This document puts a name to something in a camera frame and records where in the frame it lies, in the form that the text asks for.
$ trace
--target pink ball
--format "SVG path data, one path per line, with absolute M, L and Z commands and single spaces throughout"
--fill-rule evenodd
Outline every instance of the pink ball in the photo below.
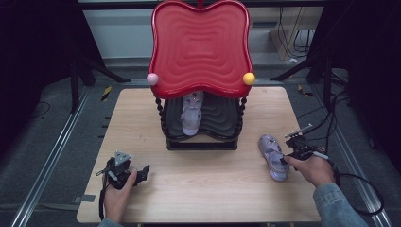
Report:
M 150 73 L 147 76 L 147 81 L 149 85 L 156 85 L 157 81 L 159 81 L 159 76 L 154 73 Z

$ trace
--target wooden table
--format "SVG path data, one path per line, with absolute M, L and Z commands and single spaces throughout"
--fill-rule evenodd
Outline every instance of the wooden table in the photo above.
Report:
M 284 136 L 299 126 L 284 88 L 251 89 L 237 150 L 167 150 L 154 99 L 150 89 L 121 92 L 85 191 L 96 199 L 81 203 L 79 222 L 100 222 L 102 184 L 96 173 L 116 150 L 131 154 L 137 169 L 150 165 L 148 179 L 132 190 L 125 222 L 320 220 L 313 185 L 293 168 L 285 182 L 275 182 L 257 145 L 267 133 L 279 140 L 284 153 L 291 152 Z

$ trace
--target floor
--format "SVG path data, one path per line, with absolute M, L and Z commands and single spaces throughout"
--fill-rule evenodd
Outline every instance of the floor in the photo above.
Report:
M 297 42 L 299 46 L 305 46 L 305 38 Z M 251 32 L 250 51 L 257 76 L 255 86 L 285 87 L 300 127 L 308 123 L 319 125 L 325 119 L 327 112 L 321 99 L 322 84 L 306 82 L 308 69 L 282 82 L 270 80 L 296 63 L 278 59 L 267 30 Z M 85 191 L 119 91 L 127 87 L 146 86 L 144 78 L 147 75 L 145 64 L 132 67 L 107 65 L 117 75 L 132 79 L 131 83 L 118 84 L 95 71 L 95 86 L 79 86 L 82 104 L 74 114 L 70 114 L 69 79 L 50 84 L 43 90 L 41 102 L 29 123 L 15 139 L 8 159 L 2 164 L 2 226 L 96 226 L 77 222 L 78 199 Z M 334 71 L 347 79 L 344 70 Z M 102 100 L 105 88 L 109 86 L 112 91 L 107 99 Z M 339 94 L 342 89 L 341 86 L 333 85 L 334 94 Z M 340 171 L 369 179 L 377 187 L 385 200 L 385 209 L 377 216 L 363 217 L 369 226 L 401 226 L 401 176 L 384 152 L 370 147 L 369 136 L 349 104 L 347 96 L 339 98 L 334 124 L 336 128 L 327 132 L 329 124 L 326 122 L 310 133 L 307 139 L 316 146 L 325 146 L 325 137 L 328 134 L 329 154 Z M 375 192 L 366 183 L 344 178 L 341 188 L 357 209 L 367 210 L 370 207 L 375 210 L 379 205 Z M 319 224 L 255 225 L 299 227 Z

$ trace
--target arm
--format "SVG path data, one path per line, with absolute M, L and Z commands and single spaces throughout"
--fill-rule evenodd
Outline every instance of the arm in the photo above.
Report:
M 335 183 L 316 187 L 313 193 L 322 226 L 368 226 Z
M 335 184 L 334 172 L 326 160 L 315 155 L 305 161 L 289 156 L 284 159 L 316 187 L 313 199 L 322 226 L 368 226 Z
M 122 227 L 121 223 L 135 180 L 136 170 L 130 174 L 121 190 L 115 189 L 110 185 L 107 187 L 104 198 L 106 217 L 100 222 L 98 227 Z

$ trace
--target gray carpet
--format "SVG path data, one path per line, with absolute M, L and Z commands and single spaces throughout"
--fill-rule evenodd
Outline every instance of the gray carpet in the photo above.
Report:
M 261 66 L 255 68 L 255 74 L 259 79 L 269 79 L 280 75 L 288 68 L 289 66 Z M 140 67 L 124 70 L 111 68 L 111 70 L 128 79 L 143 79 L 147 74 L 146 70 Z M 322 85 L 320 83 L 307 84 L 306 74 L 307 70 L 303 70 L 294 78 L 286 79 L 284 83 L 272 82 L 270 84 L 270 86 L 286 88 L 294 112 L 296 116 L 300 117 L 298 120 L 301 127 L 308 123 L 316 126 L 325 117 L 319 101 Z M 73 200 L 76 196 L 84 193 L 102 143 L 102 136 L 107 130 L 105 128 L 109 122 L 107 118 L 112 116 L 119 92 L 127 88 L 127 85 L 118 84 L 99 73 L 96 73 L 96 79 L 96 85 L 90 88 L 82 114 L 57 160 L 43 194 L 40 196 L 39 205 L 30 217 L 27 226 L 95 226 L 77 222 L 77 211 L 74 208 L 78 208 L 78 204 Z M 301 93 L 298 90 L 298 84 L 303 86 L 305 93 L 313 96 Z M 108 98 L 102 101 L 101 98 L 107 86 L 112 86 L 112 91 Z M 341 89 L 334 87 L 333 91 L 337 93 Z M 57 143 L 62 128 L 70 116 L 70 109 L 69 79 L 50 84 L 43 90 L 41 103 L 38 103 L 37 110 L 33 114 L 34 117 L 16 138 L 9 150 L 8 159 L 1 165 L 0 220 L 2 226 L 10 226 L 12 223 L 17 209 L 25 200 L 45 165 L 48 155 Z M 383 151 L 370 148 L 369 138 L 360 125 L 353 107 L 347 105 L 347 99 L 339 102 L 336 106 L 336 119 L 336 129 L 340 130 L 346 138 L 369 181 L 383 195 L 386 202 L 385 211 L 392 225 L 401 226 L 400 174 Z M 325 140 L 319 138 L 326 136 L 327 126 L 327 123 L 323 124 L 319 129 L 306 135 L 306 138 L 311 144 L 324 147 Z M 332 137 L 330 136 L 329 140 L 329 155 L 338 165 L 340 172 L 348 172 L 349 166 L 344 162 L 339 145 Z M 356 208 L 366 210 L 363 198 L 353 180 L 344 180 L 342 189 Z M 62 204 L 63 208 L 73 209 L 49 208 L 54 204 Z M 364 219 L 369 226 L 378 226 L 372 218 L 364 217 Z M 274 224 L 275 226 L 289 226 L 289 223 Z M 294 223 L 294 226 L 319 226 L 319 223 Z

